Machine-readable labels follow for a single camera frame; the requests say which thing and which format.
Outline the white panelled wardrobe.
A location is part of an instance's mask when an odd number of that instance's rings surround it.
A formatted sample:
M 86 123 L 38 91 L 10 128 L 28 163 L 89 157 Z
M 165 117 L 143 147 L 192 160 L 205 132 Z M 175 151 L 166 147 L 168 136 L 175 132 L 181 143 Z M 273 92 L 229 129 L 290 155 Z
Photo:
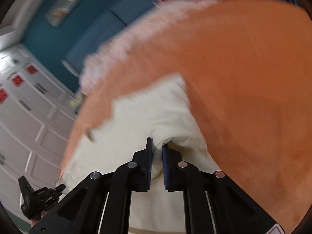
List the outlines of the white panelled wardrobe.
M 1 202 L 19 218 L 21 176 L 54 187 L 76 118 L 74 94 L 23 45 L 1 52 Z

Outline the orange plush bed blanket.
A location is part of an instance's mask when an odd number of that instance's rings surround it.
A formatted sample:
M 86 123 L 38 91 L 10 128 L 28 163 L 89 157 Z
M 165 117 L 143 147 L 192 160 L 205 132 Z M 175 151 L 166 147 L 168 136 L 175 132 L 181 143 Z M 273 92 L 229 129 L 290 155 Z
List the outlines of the orange plush bed blanket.
M 64 170 L 114 98 L 180 72 L 208 151 L 286 233 L 311 206 L 311 19 L 276 0 L 220 0 L 134 48 L 91 93 Z

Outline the pink floral quilt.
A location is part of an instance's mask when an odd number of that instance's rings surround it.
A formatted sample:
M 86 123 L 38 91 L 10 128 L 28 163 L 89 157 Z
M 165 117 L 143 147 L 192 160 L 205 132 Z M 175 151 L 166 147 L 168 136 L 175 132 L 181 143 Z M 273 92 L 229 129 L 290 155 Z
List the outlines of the pink floral quilt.
M 128 59 L 135 46 L 188 18 L 192 12 L 217 3 L 218 0 L 158 0 L 153 9 L 103 42 L 94 53 L 87 55 L 79 79 L 80 92 L 84 95 L 92 92 L 116 63 Z

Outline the teal upholstered headboard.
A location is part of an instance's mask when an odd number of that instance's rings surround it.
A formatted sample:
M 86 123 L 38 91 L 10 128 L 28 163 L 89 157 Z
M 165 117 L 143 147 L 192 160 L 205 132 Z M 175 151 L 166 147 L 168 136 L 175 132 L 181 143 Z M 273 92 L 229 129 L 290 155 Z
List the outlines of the teal upholstered headboard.
M 83 61 L 87 55 L 97 51 L 99 46 L 118 34 L 133 21 L 152 9 L 155 0 L 119 0 L 100 15 L 82 37 L 74 44 L 62 64 L 72 75 L 79 78 Z

